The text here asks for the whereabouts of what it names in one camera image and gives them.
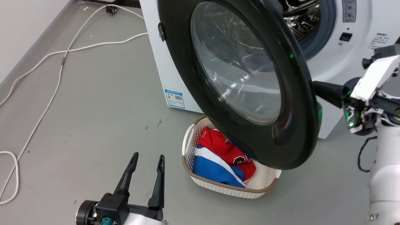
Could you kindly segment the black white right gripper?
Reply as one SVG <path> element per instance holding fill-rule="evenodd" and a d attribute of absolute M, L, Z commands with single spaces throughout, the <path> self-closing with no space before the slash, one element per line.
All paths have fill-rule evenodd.
<path fill-rule="evenodd" d="M 346 84 L 313 81 L 316 96 L 339 109 L 343 108 L 346 128 L 353 134 L 365 136 L 376 130 L 376 122 L 400 127 L 400 97 L 382 90 L 383 84 L 398 74 L 400 55 L 375 60 L 362 78 Z"/>

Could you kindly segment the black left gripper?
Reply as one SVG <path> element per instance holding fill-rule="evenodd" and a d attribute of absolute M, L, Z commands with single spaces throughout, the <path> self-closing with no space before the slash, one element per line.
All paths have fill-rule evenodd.
<path fill-rule="evenodd" d="M 160 155 L 156 182 L 148 207 L 128 203 L 129 187 L 136 170 L 139 153 L 135 152 L 114 195 L 106 193 L 100 201 L 84 201 L 76 212 L 76 225 L 165 225 L 163 208 L 165 197 L 165 157 Z"/>

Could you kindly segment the black round glass washer door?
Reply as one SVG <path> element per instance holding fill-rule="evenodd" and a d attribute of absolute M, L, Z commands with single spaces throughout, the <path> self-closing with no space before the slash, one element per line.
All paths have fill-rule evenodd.
<path fill-rule="evenodd" d="M 163 35 L 190 95 L 244 154 L 302 165 L 319 132 L 311 75 L 277 0 L 157 0 Z"/>

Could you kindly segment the white front-load washing machine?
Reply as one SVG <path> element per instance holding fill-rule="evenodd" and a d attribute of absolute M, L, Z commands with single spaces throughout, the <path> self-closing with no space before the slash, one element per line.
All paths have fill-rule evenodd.
<path fill-rule="evenodd" d="M 183 110 L 204 114 L 183 83 L 164 37 L 159 33 L 158 0 L 139 1 L 163 91 L 182 93 Z M 400 0 L 356 0 L 356 7 L 356 22 L 343 23 L 342 0 L 336 0 L 336 22 L 329 41 L 311 59 L 305 59 L 312 81 L 342 85 L 350 79 L 363 77 L 366 70 L 362 59 L 374 53 L 368 46 L 376 34 L 386 34 L 390 45 L 400 37 Z M 339 40 L 343 32 L 353 34 L 349 42 Z"/>

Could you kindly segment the grey rubber door gasket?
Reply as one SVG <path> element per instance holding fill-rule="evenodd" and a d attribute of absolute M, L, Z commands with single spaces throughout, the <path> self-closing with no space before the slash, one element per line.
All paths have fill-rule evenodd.
<path fill-rule="evenodd" d="M 316 0 L 321 11 L 320 24 L 298 43 L 306 60 L 315 56 L 329 41 L 336 22 L 336 0 Z"/>

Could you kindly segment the blue and white garment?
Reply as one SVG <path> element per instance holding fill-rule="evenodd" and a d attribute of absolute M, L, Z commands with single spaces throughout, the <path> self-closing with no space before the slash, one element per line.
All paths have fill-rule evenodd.
<path fill-rule="evenodd" d="M 240 168 L 227 164 L 219 156 L 200 145 L 195 148 L 192 172 L 214 182 L 245 188 L 244 173 Z"/>

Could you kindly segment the white woven laundry basket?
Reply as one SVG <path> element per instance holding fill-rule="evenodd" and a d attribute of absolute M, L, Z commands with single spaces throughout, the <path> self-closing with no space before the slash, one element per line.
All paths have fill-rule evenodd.
<path fill-rule="evenodd" d="M 259 198 L 275 187 L 281 176 L 282 170 L 270 168 L 258 162 L 255 162 L 255 175 L 247 182 L 246 188 L 222 184 L 194 174 L 195 146 L 197 140 L 200 138 L 202 129 L 206 126 L 214 128 L 211 121 L 205 114 L 203 114 L 188 127 L 182 143 L 182 164 L 184 170 L 191 176 L 191 179 L 197 185 L 221 194 L 250 199 Z"/>

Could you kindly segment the steel washer drum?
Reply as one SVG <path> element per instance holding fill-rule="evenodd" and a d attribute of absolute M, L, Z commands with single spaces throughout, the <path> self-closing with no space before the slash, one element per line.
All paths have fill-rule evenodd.
<path fill-rule="evenodd" d="M 278 0 L 283 19 L 298 41 L 305 39 L 320 24 L 321 11 L 317 0 Z"/>

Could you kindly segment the grey instruction label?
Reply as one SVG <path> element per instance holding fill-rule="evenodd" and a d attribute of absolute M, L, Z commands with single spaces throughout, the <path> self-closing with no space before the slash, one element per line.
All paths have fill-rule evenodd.
<path fill-rule="evenodd" d="M 356 0 L 342 0 L 342 21 L 343 23 L 356 22 Z"/>

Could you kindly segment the red sports garment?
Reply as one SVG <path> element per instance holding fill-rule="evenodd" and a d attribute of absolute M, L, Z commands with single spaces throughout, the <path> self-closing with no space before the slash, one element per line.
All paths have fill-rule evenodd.
<path fill-rule="evenodd" d="M 204 127 L 197 144 L 206 147 L 228 165 L 240 169 L 243 173 L 240 178 L 244 183 L 247 183 L 256 172 L 256 165 L 253 160 L 216 129 Z"/>

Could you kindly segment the blue energy label sticker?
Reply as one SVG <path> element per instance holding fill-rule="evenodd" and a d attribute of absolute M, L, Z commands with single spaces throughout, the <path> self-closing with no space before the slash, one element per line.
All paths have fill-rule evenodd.
<path fill-rule="evenodd" d="M 185 109 L 183 94 L 165 89 L 166 102 L 169 107 Z"/>

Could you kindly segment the black stand bar with caster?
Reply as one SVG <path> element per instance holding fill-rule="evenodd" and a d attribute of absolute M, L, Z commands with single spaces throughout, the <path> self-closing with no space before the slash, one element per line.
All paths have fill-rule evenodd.
<path fill-rule="evenodd" d="M 106 4 L 106 5 L 118 5 L 118 6 L 127 6 L 132 8 L 141 8 L 141 4 L 139 0 L 82 0 L 87 2 Z M 106 6 L 106 12 L 110 14 L 116 14 L 117 7 L 116 6 Z"/>

